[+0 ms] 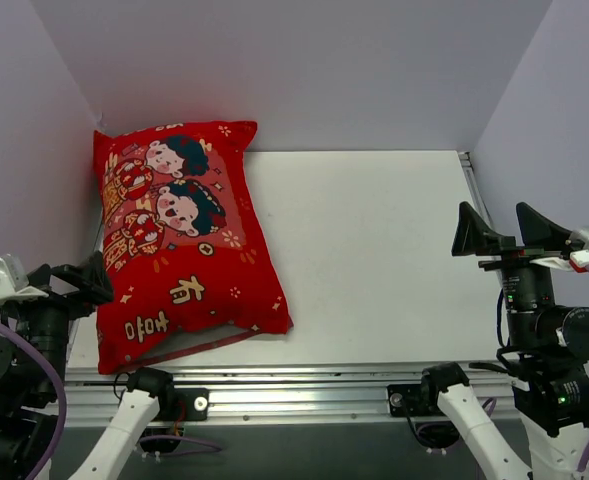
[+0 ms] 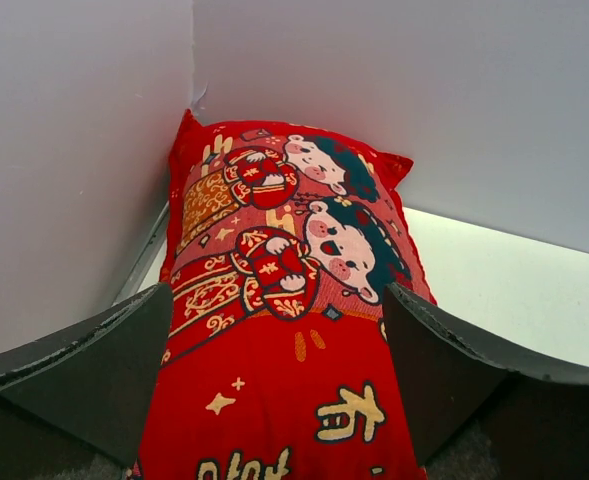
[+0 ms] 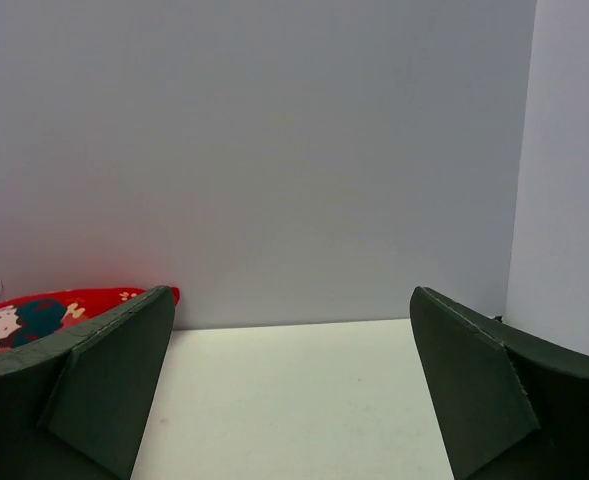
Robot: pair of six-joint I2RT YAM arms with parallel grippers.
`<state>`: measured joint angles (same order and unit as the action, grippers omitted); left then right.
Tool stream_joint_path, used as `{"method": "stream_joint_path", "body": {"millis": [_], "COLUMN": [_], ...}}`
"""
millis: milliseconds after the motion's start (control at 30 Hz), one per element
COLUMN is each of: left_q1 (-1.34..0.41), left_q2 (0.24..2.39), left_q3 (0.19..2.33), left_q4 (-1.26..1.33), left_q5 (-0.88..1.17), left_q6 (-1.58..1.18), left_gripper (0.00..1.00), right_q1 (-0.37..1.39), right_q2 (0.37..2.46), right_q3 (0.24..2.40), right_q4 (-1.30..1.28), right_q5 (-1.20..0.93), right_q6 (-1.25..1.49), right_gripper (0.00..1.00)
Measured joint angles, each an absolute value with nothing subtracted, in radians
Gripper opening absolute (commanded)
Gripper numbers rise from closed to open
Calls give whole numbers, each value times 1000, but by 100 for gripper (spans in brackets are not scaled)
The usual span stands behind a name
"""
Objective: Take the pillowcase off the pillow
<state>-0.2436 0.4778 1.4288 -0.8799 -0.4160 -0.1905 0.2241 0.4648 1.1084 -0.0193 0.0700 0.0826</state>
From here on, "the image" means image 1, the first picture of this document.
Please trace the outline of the red printed pillowcase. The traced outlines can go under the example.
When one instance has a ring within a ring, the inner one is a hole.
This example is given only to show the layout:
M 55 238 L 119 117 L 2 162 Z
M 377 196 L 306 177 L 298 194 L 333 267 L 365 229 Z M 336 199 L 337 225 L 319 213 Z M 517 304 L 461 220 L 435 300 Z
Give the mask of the red printed pillowcase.
M 229 326 L 229 345 L 292 328 L 245 177 L 257 130 L 245 120 L 95 133 L 103 263 L 114 290 L 97 313 L 100 374 L 148 363 L 181 333 Z

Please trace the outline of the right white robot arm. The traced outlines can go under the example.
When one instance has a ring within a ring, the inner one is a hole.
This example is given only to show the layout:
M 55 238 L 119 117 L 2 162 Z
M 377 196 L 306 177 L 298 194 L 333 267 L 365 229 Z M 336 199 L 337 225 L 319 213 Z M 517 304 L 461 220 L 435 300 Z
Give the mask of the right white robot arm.
M 463 366 L 426 368 L 418 382 L 387 389 L 393 417 L 404 419 L 429 454 L 467 446 L 488 479 L 585 479 L 589 475 L 589 307 L 563 306 L 555 270 L 589 274 L 589 228 L 568 230 L 526 203 L 516 214 L 518 237 L 494 231 L 468 203 L 459 206 L 451 253 L 477 256 L 501 279 L 494 362 L 505 375 L 525 428 L 522 460 L 491 419 L 495 400 L 480 400 Z

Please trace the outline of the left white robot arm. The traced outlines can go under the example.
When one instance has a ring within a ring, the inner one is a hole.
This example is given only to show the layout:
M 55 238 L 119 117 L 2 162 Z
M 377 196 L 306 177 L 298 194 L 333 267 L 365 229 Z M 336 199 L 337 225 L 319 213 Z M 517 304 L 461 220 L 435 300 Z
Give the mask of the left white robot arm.
M 71 322 L 114 299 L 101 252 L 77 266 L 43 264 L 26 272 L 0 256 L 0 479 L 46 479 L 67 417 L 64 391 Z M 179 391 L 170 373 L 128 374 L 118 409 L 74 472 L 115 479 L 135 448 L 161 459 L 185 442 L 183 425 L 204 421 L 209 393 Z

